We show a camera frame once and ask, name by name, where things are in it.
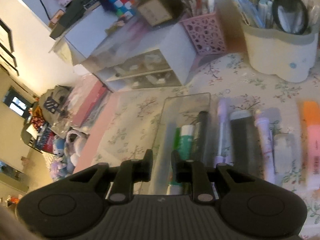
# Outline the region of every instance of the black cable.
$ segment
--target black cable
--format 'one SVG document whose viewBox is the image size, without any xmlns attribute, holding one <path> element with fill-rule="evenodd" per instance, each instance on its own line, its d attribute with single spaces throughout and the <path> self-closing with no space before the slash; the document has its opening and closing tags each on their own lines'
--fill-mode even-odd
<svg viewBox="0 0 320 240">
<path fill-rule="evenodd" d="M 50 19 L 50 16 L 49 16 L 49 14 L 48 14 L 47 8 L 44 6 L 42 0 L 40 0 L 40 3 L 42 4 L 42 6 L 43 6 L 43 8 L 44 8 L 44 11 L 45 11 L 45 14 L 47 15 L 47 17 L 48 17 L 48 19 L 49 19 L 49 21 L 50 21 L 51 19 Z"/>
</svg>

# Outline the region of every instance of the green tube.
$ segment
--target green tube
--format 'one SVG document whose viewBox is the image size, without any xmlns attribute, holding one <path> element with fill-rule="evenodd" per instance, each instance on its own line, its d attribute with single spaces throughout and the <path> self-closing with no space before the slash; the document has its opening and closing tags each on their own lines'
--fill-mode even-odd
<svg viewBox="0 0 320 240">
<path fill-rule="evenodd" d="M 173 149 L 174 150 L 179 149 L 180 133 L 181 133 L 181 128 L 178 127 L 176 129 L 176 135 L 174 136 L 174 142 L 173 142 Z"/>
<path fill-rule="evenodd" d="M 193 142 L 193 125 L 184 125 L 181 127 L 181 136 L 179 141 L 179 155 L 182 160 L 190 159 L 190 153 Z"/>
</svg>

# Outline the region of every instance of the floral bedsheet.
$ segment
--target floral bedsheet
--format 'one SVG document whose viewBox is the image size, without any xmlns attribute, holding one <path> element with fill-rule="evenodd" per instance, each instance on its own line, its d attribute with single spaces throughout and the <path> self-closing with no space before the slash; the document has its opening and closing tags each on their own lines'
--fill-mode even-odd
<svg viewBox="0 0 320 240">
<path fill-rule="evenodd" d="M 124 160 L 142 158 L 152 147 L 164 100 L 188 94 L 211 93 L 212 153 L 217 150 L 216 106 L 220 97 L 228 98 L 229 113 L 237 110 L 260 109 L 270 120 L 273 134 L 292 133 L 297 151 L 292 168 L 279 182 L 280 186 L 298 194 L 308 207 L 308 217 L 300 233 L 303 239 L 320 235 L 320 190 L 306 191 L 303 156 L 306 154 L 306 133 L 300 117 L 301 101 L 320 103 L 320 57 L 302 83 L 290 83 L 277 76 L 265 75 L 250 67 L 246 54 L 228 54 L 209 62 L 189 76 L 184 87 L 131 90 L 120 96 L 116 113 L 106 129 L 92 165 L 108 162 L 118 166 Z M 232 163 L 230 139 L 226 138 L 224 154 Z M 140 192 L 141 183 L 134 185 Z"/>
</svg>

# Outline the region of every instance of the pink pencil holder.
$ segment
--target pink pencil holder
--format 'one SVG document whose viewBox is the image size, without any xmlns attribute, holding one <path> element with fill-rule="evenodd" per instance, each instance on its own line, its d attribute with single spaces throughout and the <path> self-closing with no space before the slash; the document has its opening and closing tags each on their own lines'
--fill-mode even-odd
<svg viewBox="0 0 320 240">
<path fill-rule="evenodd" d="M 216 9 L 213 13 L 180 21 L 199 55 L 221 54 L 227 51 L 226 42 Z"/>
</svg>

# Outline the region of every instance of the pink book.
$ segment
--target pink book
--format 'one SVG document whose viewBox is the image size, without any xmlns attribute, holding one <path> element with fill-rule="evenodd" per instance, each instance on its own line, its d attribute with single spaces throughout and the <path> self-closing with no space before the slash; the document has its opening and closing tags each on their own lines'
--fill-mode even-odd
<svg viewBox="0 0 320 240">
<path fill-rule="evenodd" d="M 81 83 L 76 85 L 75 89 L 81 104 L 73 113 L 72 123 L 80 127 L 108 89 L 94 75 L 85 76 Z"/>
</svg>

